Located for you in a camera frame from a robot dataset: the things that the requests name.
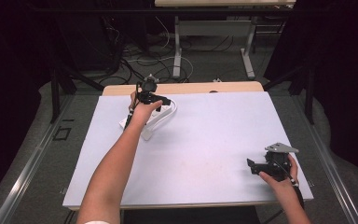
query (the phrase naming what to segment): white cable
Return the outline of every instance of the white cable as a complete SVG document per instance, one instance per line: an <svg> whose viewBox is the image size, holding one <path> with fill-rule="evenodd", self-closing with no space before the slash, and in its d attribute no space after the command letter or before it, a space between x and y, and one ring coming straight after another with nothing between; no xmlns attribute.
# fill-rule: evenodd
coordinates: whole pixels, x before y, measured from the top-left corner
<svg viewBox="0 0 358 224"><path fill-rule="evenodd" d="M164 27L165 32L167 33L167 43L161 47L162 49L164 49L170 43L170 32L168 32L167 27L165 27L165 25L162 23L162 21L158 17L156 17L156 19L159 21L159 23L162 25L162 27Z"/></svg>
<svg viewBox="0 0 358 224"><path fill-rule="evenodd" d="M194 70L194 68L193 68L193 64L187 59L187 58L184 58L184 57L181 57L182 59L185 59L187 62L188 62L188 64L190 64L190 66L191 66L191 72L190 72L190 74L188 75L188 77L187 77L187 79L189 79L190 77L191 77L191 75L193 75L193 70Z"/></svg>

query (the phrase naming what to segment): dark curtain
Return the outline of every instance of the dark curtain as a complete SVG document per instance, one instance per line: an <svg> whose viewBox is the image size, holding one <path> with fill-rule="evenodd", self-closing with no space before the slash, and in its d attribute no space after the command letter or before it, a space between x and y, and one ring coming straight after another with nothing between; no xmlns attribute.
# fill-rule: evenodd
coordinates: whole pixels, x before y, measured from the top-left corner
<svg viewBox="0 0 358 224"><path fill-rule="evenodd" d="M358 1L297 1L297 9L310 7L327 7L332 14L290 18L265 76L275 80L317 55L314 95L330 122L330 147L358 166Z"/></svg>
<svg viewBox="0 0 358 224"><path fill-rule="evenodd" d="M0 182L16 156L39 107L38 89L49 81L17 1L0 1Z"/></svg>

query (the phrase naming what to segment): gray floor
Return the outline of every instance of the gray floor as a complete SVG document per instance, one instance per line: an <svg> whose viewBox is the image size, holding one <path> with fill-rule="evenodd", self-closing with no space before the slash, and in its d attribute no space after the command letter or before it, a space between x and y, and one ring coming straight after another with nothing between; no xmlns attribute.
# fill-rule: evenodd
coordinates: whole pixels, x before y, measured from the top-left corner
<svg viewBox="0 0 358 224"><path fill-rule="evenodd" d="M189 37L184 39L183 47L190 49L212 49L223 41L225 36L217 37ZM257 37L256 53L251 54L251 60L256 73L256 80L261 83L267 81L263 78L264 70L268 64L271 52L277 42L276 35L261 35ZM229 46L231 38L228 38L219 49ZM225 51L214 52L196 52L184 50L183 57L187 58L183 61L183 68L190 74L190 82L210 82L213 79L220 78L222 81L247 81L245 70L240 56L240 48L243 47L244 40L234 38L229 49ZM161 58L173 56L173 52L162 46L155 46L152 50L168 53ZM130 48L127 55L134 54ZM127 60L135 60L139 55L127 57ZM172 65L172 59L163 61L167 66ZM156 74L157 71L163 69L162 64L151 66L141 66L136 62L131 63L133 68L147 76L148 74ZM125 77L129 72L126 69L120 69L115 76ZM169 73L162 70L157 77L167 77ZM97 74L88 74L88 76L99 80ZM121 80L110 78L103 82L104 85L118 84ZM281 118L282 125L286 130L292 146L300 148L301 152L297 155L299 162L314 187L311 188L315 199L306 202L306 211L313 223L358 223L353 220L357 218L348 218L350 215L343 207L354 207L354 214L358 214L358 169L350 163L341 160L334 154L328 154L334 159L331 167L337 169L339 178L342 179L344 188L337 188L334 180L331 180L328 173L328 167L323 164L324 154L318 150L318 144L315 143L315 137L312 130L317 131L317 136L321 138L323 146L326 147L327 153L329 145L329 125L324 115L324 110L316 101L314 104L315 125L310 127L304 120L302 113L302 105L304 94L300 96L290 96L287 91L288 84L278 85L269 93L271 99L276 106L277 112ZM68 209L62 207L64 197L64 189L69 185L72 173L76 166L79 150L81 149L84 137L87 133L92 118L93 109L97 103L100 92L94 91L84 83L76 81L79 91L75 96L62 96L62 105L67 105L62 111L62 116L53 125L49 125L51 118L51 98L50 86L40 89L42 94L42 102L35 117L34 123L21 146L16 159L13 161L9 172L5 176L0 185L0 211L2 205L7 203L7 196L10 192L15 192L13 186L27 162L34 158L37 149L45 148L45 152L40 156L40 162L36 164L36 171L30 176L29 185L26 189L21 190L22 194L16 202L12 203L12 213L7 215L8 223L63 223L69 214ZM65 130L69 130L68 138L60 140L65 136ZM345 189L344 201L338 197L339 193ZM261 221L266 220L271 215L280 210L279 205L258 205L256 207L257 214ZM284 215L275 218L271 223L286 223Z"/></svg>

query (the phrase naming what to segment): white table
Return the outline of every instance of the white table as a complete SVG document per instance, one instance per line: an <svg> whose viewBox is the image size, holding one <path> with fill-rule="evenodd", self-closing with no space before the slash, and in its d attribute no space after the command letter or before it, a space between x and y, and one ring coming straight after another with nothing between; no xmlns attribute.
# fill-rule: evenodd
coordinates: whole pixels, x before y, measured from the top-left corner
<svg viewBox="0 0 358 224"><path fill-rule="evenodd" d="M178 90L198 93L165 94L178 109L149 141L140 139L121 208L276 202L271 188L246 163L247 158L265 162L268 145L290 146L269 94L258 91L256 82L232 83L234 92L220 92L230 83L200 84L200 89L197 84L166 85L158 90L181 85ZM251 91L239 91L247 85ZM219 92L200 93L205 87ZM116 93L134 90L124 89ZM63 206L76 210L81 205L96 166L122 133L118 123L126 118L129 103L128 94L100 97ZM300 166L298 179L304 199L313 199Z"/></svg>
<svg viewBox="0 0 358 224"><path fill-rule="evenodd" d="M296 0L156 0L157 7L254 7L293 5ZM180 76L182 49L181 35L235 35L247 36L241 56L249 79L255 79L249 52L255 35L256 17L251 21L180 21L175 17L175 59L173 77Z"/></svg>

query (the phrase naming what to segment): white object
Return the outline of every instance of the white object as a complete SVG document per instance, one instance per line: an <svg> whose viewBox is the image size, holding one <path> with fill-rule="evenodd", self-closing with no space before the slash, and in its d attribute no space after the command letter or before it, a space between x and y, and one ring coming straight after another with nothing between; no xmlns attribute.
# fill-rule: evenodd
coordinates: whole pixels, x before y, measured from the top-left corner
<svg viewBox="0 0 358 224"><path fill-rule="evenodd" d="M155 125L173 112L174 111L172 111L172 107L170 105L162 105L160 111L153 111L149 121L142 129L141 136L143 137L143 139L149 140L153 134L153 128L155 127ZM126 122L127 118L124 118L121 122L119 122L121 128L124 129Z"/></svg>
<svg viewBox="0 0 358 224"><path fill-rule="evenodd" d="M181 109L149 141L140 139L122 208L277 202L246 163L265 162L271 143L290 146L267 92L164 96ZM80 206L95 168L123 132L117 121L127 116L128 103L127 95L100 97L63 206ZM298 180L304 200L313 199L301 164Z"/></svg>

